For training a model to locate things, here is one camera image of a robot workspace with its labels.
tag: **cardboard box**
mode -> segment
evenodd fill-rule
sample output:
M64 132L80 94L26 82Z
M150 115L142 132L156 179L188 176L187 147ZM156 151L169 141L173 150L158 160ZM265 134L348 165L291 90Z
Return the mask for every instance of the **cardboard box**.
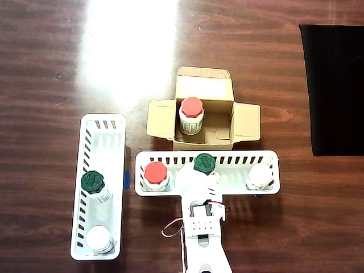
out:
M202 129L185 135L179 128L181 101L197 97L204 104ZM224 69L181 67L176 98L150 101L147 134L173 141L173 150L231 150L240 141L260 139L260 106L234 101L230 73Z

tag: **white plastic basket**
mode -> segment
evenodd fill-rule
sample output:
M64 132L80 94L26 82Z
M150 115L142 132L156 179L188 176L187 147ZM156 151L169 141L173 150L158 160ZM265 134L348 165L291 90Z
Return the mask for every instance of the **white plastic basket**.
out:
M273 151L143 151L135 159L135 191L140 196L173 196L175 177L178 170L195 156L208 152L216 159L216 171L221 175L220 185L223 195L273 195L279 192L278 156ZM164 191L151 192L144 186L144 169L153 161L160 161L171 172L169 185ZM246 188L245 180L253 165L265 162L272 169L273 180L263 190L252 191Z
M71 237L71 257L75 260L112 260L120 253L125 125L120 114L87 114L81 119ZM93 170L104 176L113 193L105 204L97 204L81 188L82 175ZM110 253L96 254L88 247L86 234L96 225L105 226L113 236L115 248Z

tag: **wooden table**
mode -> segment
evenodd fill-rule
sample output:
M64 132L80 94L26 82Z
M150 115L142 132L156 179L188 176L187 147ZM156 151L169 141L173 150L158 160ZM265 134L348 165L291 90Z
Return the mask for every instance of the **wooden table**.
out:
M238 102L262 106L262 139L235 149L280 157L276 196L228 196L234 272L364 272L364 158L312 156L299 23L364 24L362 1L3 0L0 3L0 271L181 270L160 235L180 199L123 203L122 254L69 255L80 118L122 113L127 168L142 150L149 99L171 99L182 65L226 68Z

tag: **cardboard flap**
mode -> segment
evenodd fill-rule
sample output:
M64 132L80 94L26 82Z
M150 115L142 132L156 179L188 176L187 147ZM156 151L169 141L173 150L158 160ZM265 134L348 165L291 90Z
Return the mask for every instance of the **cardboard flap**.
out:
M172 140L175 136L176 100L150 101L147 135Z
M177 71L178 76L204 77L204 78L231 78L226 69L181 67Z
M177 72L176 98L234 101L233 83L225 69L181 67Z
M230 128L216 128L216 138L230 140Z
M260 106L234 103L231 133L234 143L260 140Z

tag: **blue tape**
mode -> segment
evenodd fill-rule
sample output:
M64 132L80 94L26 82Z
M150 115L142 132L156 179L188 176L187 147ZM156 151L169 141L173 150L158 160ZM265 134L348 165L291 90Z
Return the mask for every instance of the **blue tape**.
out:
M124 189L130 189L130 171L124 171Z

